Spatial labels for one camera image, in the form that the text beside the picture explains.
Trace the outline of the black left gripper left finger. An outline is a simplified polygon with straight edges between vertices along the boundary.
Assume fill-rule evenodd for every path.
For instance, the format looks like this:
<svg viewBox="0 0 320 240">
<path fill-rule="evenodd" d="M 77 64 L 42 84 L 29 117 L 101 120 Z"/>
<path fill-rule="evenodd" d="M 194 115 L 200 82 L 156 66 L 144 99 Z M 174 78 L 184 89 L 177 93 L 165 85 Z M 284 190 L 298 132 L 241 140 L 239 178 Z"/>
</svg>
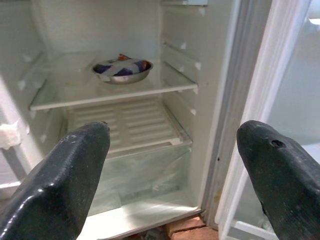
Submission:
<svg viewBox="0 0 320 240">
<path fill-rule="evenodd" d="M 75 240 L 111 145 L 104 121 L 65 135 L 26 176 L 0 212 L 3 240 Z"/>
</svg>

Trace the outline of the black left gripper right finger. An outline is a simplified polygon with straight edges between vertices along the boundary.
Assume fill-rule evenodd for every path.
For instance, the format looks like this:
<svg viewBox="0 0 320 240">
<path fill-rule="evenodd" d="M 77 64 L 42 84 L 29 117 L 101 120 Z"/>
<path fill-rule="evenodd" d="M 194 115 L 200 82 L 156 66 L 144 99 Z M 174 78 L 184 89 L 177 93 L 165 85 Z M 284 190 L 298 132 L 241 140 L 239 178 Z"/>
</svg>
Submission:
<svg viewBox="0 0 320 240">
<path fill-rule="evenodd" d="M 320 165 L 295 140 L 249 120 L 237 149 L 255 194 L 280 240 L 320 238 Z"/>
</svg>

